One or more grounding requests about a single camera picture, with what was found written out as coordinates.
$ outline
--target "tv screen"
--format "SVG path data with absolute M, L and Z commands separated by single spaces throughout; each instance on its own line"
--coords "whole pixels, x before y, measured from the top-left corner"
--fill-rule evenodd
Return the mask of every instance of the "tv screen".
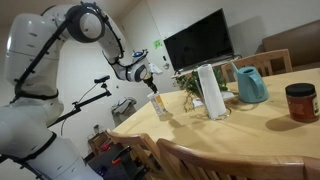
M 233 55 L 223 9 L 164 40 L 175 71 L 213 63 Z

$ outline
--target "white robotic arm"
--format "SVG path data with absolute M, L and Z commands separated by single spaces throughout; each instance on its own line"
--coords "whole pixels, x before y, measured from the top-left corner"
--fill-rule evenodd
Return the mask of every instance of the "white robotic arm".
M 0 158 L 11 158 L 55 180 L 102 179 L 86 166 L 70 140 L 48 130 L 63 111 L 56 88 L 59 52 L 72 37 L 99 42 L 102 53 L 121 80 L 144 81 L 154 92 L 152 73 L 143 50 L 123 65 L 123 47 L 112 20 L 95 3 L 60 5 L 41 16 L 21 14 L 12 24 L 7 44 L 5 77 L 15 86 L 15 99 L 0 108 Z

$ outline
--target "wooden chair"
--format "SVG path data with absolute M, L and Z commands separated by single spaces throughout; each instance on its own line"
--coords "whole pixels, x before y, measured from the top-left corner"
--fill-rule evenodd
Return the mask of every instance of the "wooden chair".
M 320 160 L 297 156 L 240 156 L 205 153 L 165 139 L 157 145 L 163 163 L 175 179 L 196 180 L 316 180 Z
M 121 143 L 124 147 L 130 146 L 131 158 L 133 160 L 139 159 L 142 164 L 150 169 L 146 179 L 169 179 L 159 159 L 159 148 L 148 134 L 124 135 L 113 132 L 110 129 L 107 129 L 106 133 L 113 143 Z
M 244 66 L 254 66 L 257 68 L 261 76 L 271 76 L 274 74 L 271 61 L 273 63 L 278 63 L 275 61 L 283 60 L 285 72 L 292 72 L 292 65 L 290 60 L 290 54 L 288 49 L 275 50 L 256 54 L 253 56 L 245 57 L 234 61 L 233 63 L 238 67 Z M 227 82 L 230 82 L 228 71 L 233 72 L 231 63 L 227 63 L 221 66 L 222 74 L 226 78 Z

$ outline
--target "jar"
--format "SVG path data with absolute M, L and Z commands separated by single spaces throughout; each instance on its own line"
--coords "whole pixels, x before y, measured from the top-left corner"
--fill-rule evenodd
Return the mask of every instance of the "jar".
M 319 119 L 317 93 L 313 84 L 297 83 L 286 87 L 290 116 L 299 122 Z

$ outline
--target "white container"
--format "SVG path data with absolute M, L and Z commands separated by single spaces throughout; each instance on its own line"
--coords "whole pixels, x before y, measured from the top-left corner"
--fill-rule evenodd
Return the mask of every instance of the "white container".
M 157 93 L 151 93 L 148 95 L 148 98 L 150 99 L 154 109 L 156 110 L 158 116 L 166 114 L 166 109 L 164 108 L 164 104 L 162 102 L 162 99 L 160 97 L 160 94 Z

